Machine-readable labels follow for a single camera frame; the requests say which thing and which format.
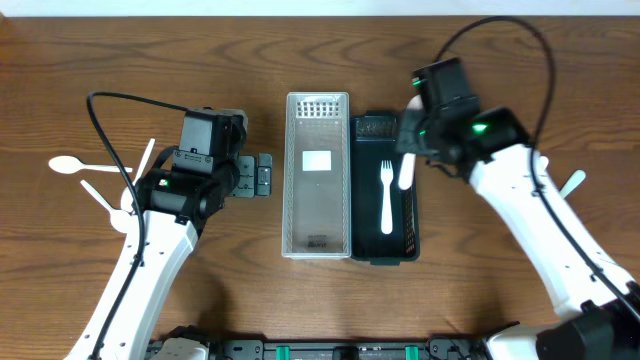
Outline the clear perforated plastic basket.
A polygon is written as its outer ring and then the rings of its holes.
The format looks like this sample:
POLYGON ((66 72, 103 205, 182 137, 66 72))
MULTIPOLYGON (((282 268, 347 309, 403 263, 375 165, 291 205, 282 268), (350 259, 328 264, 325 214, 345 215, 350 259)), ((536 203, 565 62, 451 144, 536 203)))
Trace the clear perforated plastic basket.
POLYGON ((350 111, 346 92, 286 98, 282 256, 344 259, 351 248, 350 111))

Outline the white plastic fork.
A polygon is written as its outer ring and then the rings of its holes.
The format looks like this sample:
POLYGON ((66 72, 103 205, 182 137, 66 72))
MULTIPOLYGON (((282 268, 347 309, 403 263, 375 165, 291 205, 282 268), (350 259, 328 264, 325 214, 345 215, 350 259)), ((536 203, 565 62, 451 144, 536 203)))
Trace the white plastic fork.
POLYGON ((383 160, 381 162, 380 179, 383 184, 383 198, 381 210, 381 232, 389 235, 393 231, 393 215, 391 207, 391 184, 394 178, 392 162, 383 160))
POLYGON ((585 179, 586 173, 584 170, 579 169, 574 171, 559 190, 560 196, 566 198, 571 192, 577 189, 585 179))

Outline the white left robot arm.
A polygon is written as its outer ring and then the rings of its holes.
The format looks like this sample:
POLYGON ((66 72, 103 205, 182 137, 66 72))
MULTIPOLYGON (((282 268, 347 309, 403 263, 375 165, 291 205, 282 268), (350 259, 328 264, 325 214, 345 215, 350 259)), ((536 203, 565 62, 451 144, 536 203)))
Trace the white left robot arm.
POLYGON ((192 221, 182 224, 168 212, 146 211, 143 221, 142 253, 133 249, 140 239, 133 216, 114 272, 69 359, 209 358, 210 344, 200 340, 178 337, 158 346, 149 343, 171 284, 199 235, 192 221))

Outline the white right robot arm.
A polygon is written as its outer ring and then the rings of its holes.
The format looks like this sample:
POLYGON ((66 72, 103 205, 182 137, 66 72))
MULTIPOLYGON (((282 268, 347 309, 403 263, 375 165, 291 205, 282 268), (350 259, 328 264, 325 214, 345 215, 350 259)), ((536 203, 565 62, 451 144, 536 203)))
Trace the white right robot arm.
POLYGON ((442 160, 499 215, 533 264, 557 325, 510 325, 481 341, 487 359, 636 359, 639 285, 595 241, 560 194, 529 136, 507 108, 414 97, 397 133, 407 188, 415 157, 442 160))

